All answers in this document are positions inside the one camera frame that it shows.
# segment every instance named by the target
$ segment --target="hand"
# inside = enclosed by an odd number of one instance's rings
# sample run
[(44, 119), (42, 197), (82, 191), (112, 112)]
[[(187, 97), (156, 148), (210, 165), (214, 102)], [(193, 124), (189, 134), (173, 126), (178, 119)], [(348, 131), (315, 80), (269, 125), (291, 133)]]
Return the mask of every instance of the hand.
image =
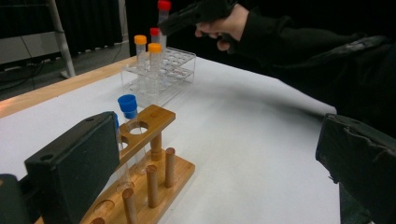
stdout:
[[(221, 34), (228, 34), (236, 41), (241, 40), (245, 24), (248, 19), (248, 10), (239, 4), (233, 7), (233, 11), (227, 18), (218, 19), (212, 22), (200, 22), (196, 24), (195, 36), (201, 37), (203, 34), (209, 34), (210, 37), (216, 39)], [(230, 43), (225, 40), (218, 41), (219, 50), (227, 50)]]

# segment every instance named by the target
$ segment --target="black device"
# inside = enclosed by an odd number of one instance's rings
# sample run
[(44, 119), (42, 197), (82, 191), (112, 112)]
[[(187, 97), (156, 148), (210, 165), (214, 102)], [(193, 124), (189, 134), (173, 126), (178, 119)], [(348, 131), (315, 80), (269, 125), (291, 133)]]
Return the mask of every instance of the black device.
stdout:
[(373, 222), (396, 223), (396, 139), (358, 120), (327, 114), (316, 159)]
[(79, 223), (120, 164), (116, 115), (79, 122), (25, 161), (28, 175), (0, 175), (0, 223)]
[[(171, 35), (199, 22), (228, 17), (236, 3), (236, 0), (202, 0), (171, 14), (167, 20), (159, 22), (158, 27), (163, 35)], [(234, 53), (235, 40), (227, 34), (222, 34), (222, 38), (230, 43), (228, 52)]]

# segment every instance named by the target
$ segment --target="wooden peg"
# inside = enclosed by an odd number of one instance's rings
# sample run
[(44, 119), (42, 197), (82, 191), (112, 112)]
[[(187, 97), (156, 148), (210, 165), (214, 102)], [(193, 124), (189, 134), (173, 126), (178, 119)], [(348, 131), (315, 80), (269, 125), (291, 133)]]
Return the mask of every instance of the wooden peg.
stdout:
[(175, 149), (169, 147), (165, 154), (165, 186), (170, 189), (175, 184)]
[(160, 161), (163, 157), (163, 136), (159, 133), (150, 141), (151, 146), (151, 160)]
[(158, 177), (157, 167), (149, 165), (146, 168), (148, 179), (148, 207), (155, 208), (158, 205)]
[(128, 224), (137, 224), (137, 211), (134, 199), (134, 190), (125, 189), (122, 192), (126, 221)]

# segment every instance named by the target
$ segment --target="test tube rack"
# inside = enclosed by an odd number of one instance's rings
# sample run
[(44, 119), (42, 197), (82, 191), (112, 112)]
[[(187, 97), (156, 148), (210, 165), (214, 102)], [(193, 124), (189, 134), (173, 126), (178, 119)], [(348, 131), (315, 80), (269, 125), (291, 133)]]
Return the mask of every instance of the test tube rack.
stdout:
[[(178, 156), (174, 156), (172, 162), (172, 186), (166, 186), (167, 178), (167, 158), (168, 149), (162, 149), (162, 132), (176, 118), (176, 114), (156, 105), (150, 105), (137, 115), (138, 123), (131, 121), (120, 126), (122, 142), (127, 146), (120, 153), (120, 168), (125, 162), (132, 158), (139, 150), (144, 150), (148, 143), (151, 150), (146, 154), (149, 158), (147, 166), (156, 167), (158, 185), (153, 192), (150, 192), (148, 184), (149, 172), (147, 175), (137, 175), (134, 173), (134, 166), (130, 168), (130, 177), (134, 183), (134, 205), (137, 222), (133, 224), (157, 223), (163, 216), (172, 201), (186, 185), (195, 170), (195, 165), (185, 161)], [(131, 134), (135, 127), (146, 129), (141, 134)], [(92, 207), (88, 210), (82, 224), (122, 224), (128, 223), (128, 212), (124, 208), (123, 192), (117, 190), (117, 181), (96, 199)]]
[(146, 69), (137, 68), (137, 62), (121, 68), (122, 89), (124, 94), (136, 96), (140, 107), (148, 105), (164, 106), (180, 91), (184, 90), (194, 80), (196, 55), (180, 49), (166, 48), (160, 68), (159, 93), (148, 95), (141, 88), (142, 83), (149, 78), (149, 61)]

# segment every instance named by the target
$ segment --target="white table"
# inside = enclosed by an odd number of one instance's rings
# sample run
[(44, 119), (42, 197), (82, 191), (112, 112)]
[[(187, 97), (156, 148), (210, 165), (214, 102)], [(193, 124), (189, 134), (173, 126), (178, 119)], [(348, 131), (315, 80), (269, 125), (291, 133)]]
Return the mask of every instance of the white table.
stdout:
[[(121, 115), (120, 86), (116, 74), (1, 118), (0, 174), (21, 179), (24, 160), (81, 120)], [(163, 148), (196, 167), (160, 223), (340, 223), (338, 186), (315, 160), (321, 120), (312, 116), (333, 107), (200, 58), (194, 82), (163, 107), (177, 115)]]

